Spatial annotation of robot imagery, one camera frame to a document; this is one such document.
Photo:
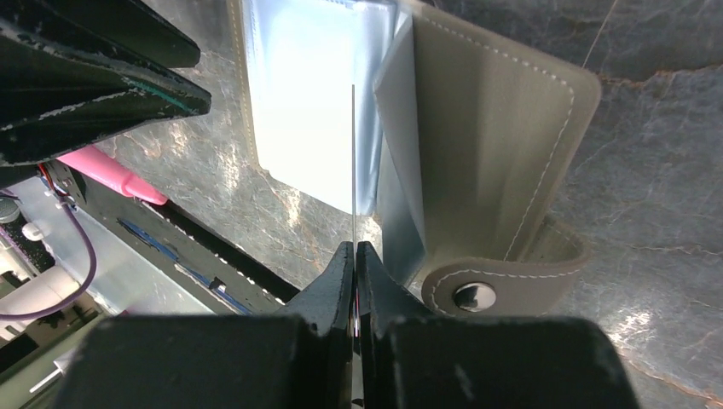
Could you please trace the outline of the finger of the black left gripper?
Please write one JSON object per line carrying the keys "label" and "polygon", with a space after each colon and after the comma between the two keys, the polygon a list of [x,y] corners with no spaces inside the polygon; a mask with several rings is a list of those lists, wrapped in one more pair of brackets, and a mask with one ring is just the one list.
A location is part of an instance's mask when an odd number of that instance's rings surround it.
{"label": "finger of the black left gripper", "polygon": [[3,166],[210,108],[200,86],[60,17],[1,19]]}
{"label": "finger of the black left gripper", "polygon": [[74,54],[129,51],[167,68],[200,61],[196,42],[143,1],[37,1],[61,24],[45,37]]}

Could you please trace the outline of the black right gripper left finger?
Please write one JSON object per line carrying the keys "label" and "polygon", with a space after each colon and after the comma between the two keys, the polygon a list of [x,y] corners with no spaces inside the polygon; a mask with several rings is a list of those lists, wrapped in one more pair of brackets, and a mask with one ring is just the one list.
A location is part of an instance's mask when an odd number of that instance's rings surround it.
{"label": "black right gripper left finger", "polygon": [[272,314],[119,315],[82,341],[56,408],[349,408],[354,247]]}

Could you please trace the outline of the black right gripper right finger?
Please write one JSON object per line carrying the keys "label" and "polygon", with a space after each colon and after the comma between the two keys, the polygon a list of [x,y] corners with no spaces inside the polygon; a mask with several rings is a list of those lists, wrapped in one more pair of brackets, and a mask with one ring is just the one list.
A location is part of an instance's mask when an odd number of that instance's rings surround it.
{"label": "black right gripper right finger", "polygon": [[609,338],[553,316],[462,320],[433,314],[356,250],[367,408],[635,408]]}

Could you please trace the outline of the pink cylindrical marker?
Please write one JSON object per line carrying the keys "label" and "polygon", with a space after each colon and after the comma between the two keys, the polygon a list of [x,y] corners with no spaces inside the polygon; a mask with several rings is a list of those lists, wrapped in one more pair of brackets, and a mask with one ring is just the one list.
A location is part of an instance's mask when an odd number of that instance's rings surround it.
{"label": "pink cylindrical marker", "polygon": [[127,198],[164,205],[168,198],[133,171],[94,145],[61,155],[58,160]]}

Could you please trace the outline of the beige card holder wallet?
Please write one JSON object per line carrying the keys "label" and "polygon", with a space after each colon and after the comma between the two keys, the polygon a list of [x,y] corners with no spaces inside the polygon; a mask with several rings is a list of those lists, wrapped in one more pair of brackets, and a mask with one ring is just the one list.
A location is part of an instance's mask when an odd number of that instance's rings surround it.
{"label": "beige card holder wallet", "polygon": [[540,315],[587,243],[551,216],[599,104],[589,71],[420,1],[233,1],[252,162],[357,219],[447,316]]}

